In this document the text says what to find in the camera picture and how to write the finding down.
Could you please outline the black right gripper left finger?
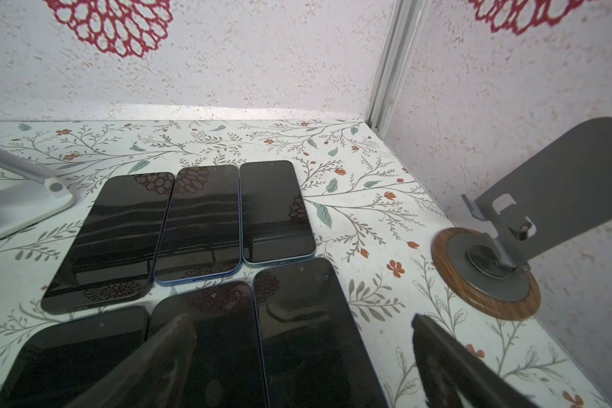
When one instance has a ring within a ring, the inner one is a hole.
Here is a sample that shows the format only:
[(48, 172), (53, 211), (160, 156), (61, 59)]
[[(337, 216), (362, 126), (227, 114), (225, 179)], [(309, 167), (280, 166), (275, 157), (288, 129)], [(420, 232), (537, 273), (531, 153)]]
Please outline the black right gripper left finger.
[(177, 407), (190, 372), (197, 333), (187, 314), (175, 316), (68, 407)]

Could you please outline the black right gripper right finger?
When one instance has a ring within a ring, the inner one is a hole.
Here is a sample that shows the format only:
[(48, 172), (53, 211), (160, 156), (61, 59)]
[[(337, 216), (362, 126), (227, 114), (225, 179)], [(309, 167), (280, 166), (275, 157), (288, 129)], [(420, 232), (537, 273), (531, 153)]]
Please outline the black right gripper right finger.
[(416, 314), (411, 326), (428, 407), (535, 406), (430, 317)]

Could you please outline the black phone reddish screen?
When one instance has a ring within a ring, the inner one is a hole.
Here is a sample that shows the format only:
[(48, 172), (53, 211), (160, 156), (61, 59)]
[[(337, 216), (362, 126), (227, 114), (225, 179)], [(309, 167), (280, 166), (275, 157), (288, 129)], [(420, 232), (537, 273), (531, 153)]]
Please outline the black phone reddish screen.
[(265, 407), (265, 378), (252, 289), (246, 282), (168, 297), (153, 310), (149, 334), (186, 314), (195, 328), (181, 407)]

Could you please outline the blue-edged black phone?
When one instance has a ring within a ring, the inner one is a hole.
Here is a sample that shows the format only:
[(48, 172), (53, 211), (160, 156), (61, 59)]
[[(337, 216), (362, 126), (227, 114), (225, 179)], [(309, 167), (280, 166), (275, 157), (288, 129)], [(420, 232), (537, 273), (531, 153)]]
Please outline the blue-edged black phone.
[(177, 174), (152, 276), (173, 286), (232, 275), (241, 267), (239, 168)]

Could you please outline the teal-edged black phone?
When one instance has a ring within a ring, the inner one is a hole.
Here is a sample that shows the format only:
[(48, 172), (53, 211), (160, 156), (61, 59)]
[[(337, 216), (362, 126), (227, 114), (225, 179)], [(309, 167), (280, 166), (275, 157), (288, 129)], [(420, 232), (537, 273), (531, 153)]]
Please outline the teal-edged black phone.
[(316, 242), (293, 164), (252, 161), (240, 167), (242, 258), (278, 265), (309, 258)]

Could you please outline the black folding phone stand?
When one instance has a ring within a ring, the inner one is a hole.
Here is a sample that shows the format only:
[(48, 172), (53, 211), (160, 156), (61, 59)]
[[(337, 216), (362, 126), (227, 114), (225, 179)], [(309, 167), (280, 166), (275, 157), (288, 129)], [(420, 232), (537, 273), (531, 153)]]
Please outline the black folding phone stand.
[(24, 178), (0, 190), (0, 240), (54, 216), (75, 202), (54, 172), (0, 150), (0, 168)]

